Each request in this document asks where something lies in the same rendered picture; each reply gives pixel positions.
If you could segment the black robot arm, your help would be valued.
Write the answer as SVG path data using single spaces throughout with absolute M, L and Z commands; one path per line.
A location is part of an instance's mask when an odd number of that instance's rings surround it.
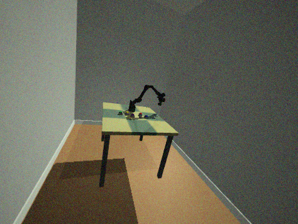
M 145 85 L 145 86 L 144 86 L 144 90 L 143 90 L 143 92 L 141 93 L 140 97 L 138 97 L 137 99 L 135 98 L 135 100 L 133 101 L 133 104 L 135 104 L 135 103 L 140 103 L 140 102 L 141 102 L 142 97 L 143 97 L 144 93 L 146 92 L 146 90 L 148 90 L 148 88 L 152 88 L 152 89 L 155 91 L 156 95 L 158 95 L 158 96 L 157 96 L 158 99 L 161 99 L 162 97 L 165 96 L 164 92 L 163 92 L 162 94 L 160 94 L 160 92 L 158 92 L 153 86 Z M 162 102 L 165 102 L 165 98 L 162 98 L 161 101 L 162 101 Z

